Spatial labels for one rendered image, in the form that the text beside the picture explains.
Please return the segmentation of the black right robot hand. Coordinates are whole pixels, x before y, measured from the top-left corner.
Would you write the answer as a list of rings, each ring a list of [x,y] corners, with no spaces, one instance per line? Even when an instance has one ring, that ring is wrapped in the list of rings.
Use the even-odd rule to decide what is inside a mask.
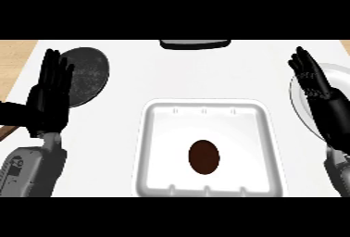
[[[325,101],[313,118],[326,143],[338,150],[350,148],[350,100],[334,88],[310,53],[298,46],[288,65],[307,96]]]

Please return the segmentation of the white plastic tray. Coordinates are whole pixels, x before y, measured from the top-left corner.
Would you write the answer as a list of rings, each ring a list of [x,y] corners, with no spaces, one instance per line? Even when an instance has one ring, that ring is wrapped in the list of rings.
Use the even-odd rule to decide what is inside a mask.
[[[284,197],[267,108],[251,99],[157,99],[142,111],[134,194]]]

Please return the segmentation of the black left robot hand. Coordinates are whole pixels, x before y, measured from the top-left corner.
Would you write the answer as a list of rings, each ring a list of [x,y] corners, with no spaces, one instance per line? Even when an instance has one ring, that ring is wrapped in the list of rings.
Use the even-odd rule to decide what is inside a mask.
[[[58,50],[47,49],[40,78],[24,105],[0,101],[0,126],[25,127],[31,138],[61,133],[68,123],[74,65]]]

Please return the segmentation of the dark grey appliance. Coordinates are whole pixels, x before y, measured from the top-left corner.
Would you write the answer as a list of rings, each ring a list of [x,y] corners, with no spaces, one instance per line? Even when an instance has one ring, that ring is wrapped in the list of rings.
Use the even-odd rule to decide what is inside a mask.
[[[170,50],[204,50],[222,48],[230,45],[230,40],[214,41],[214,42],[185,42],[185,41],[160,41],[160,45],[164,49]]]

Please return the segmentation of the dark grey round pan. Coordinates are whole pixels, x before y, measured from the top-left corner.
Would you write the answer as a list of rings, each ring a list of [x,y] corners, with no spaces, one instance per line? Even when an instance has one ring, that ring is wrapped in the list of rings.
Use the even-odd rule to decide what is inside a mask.
[[[70,89],[70,106],[86,104],[102,92],[109,78],[109,61],[105,53],[93,47],[77,47],[62,53],[75,66]]]

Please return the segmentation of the white round plate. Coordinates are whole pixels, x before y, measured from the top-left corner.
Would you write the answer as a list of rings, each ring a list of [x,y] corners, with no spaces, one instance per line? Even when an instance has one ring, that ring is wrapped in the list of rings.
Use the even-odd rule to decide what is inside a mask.
[[[331,86],[343,92],[350,100],[350,68],[329,63],[321,63],[321,68]],[[303,124],[316,137],[324,140],[313,118],[313,111],[322,111],[321,106],[325,104],[325,101],[306,95],[297,77],[291,78],[288,94],[293,109]]]

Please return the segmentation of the dark brown cupcake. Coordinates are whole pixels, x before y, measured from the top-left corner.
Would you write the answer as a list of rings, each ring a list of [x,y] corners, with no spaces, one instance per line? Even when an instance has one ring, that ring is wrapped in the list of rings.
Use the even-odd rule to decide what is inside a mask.
[[[194,171],[202,175],[211,174],[220,162],[219,150],[207,140],[197,141],[189,149],[189,163]]]

